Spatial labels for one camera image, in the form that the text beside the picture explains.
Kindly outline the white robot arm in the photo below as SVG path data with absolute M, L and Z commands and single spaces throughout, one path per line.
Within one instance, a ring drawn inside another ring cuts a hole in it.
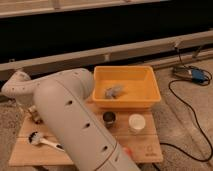
M 79 171 L 140 171 L 121 145 L 97 119 L 84 100 L 94 78 L 84 68 L 65 70 L 38 79 L 15 72 L 2 93 L 23 102 L 28 96 L 45 125 L 55 135 Z

